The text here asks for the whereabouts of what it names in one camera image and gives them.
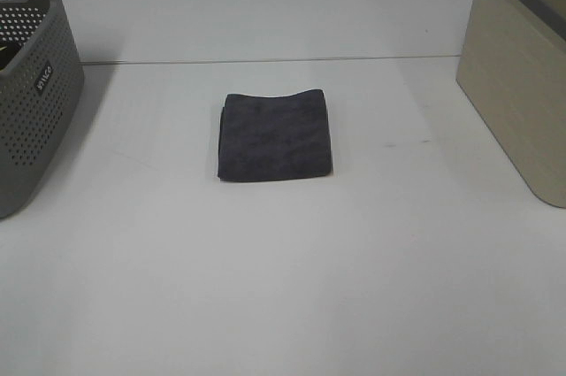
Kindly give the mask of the dark grey towel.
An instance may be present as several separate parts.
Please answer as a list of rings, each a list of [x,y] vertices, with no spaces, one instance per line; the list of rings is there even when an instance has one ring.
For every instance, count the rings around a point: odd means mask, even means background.
[[[328,111],[321,89],[291,96],[226,96],[218,138],[222,181],[300,180],[332,171]]]

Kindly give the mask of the beige plastic storage bin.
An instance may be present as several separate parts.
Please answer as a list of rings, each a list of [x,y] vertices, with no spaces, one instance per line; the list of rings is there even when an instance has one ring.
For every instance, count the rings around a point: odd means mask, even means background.
[[[456,81],[530,191],[565,205],[565,0],[472,0]]]

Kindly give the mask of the grey perforated plastic basket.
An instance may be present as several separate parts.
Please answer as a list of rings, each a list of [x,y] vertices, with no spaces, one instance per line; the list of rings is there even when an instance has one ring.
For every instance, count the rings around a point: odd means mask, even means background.
[[[30,199],[70,125],[84,71],[62,0],[1,3],[1,216]]]

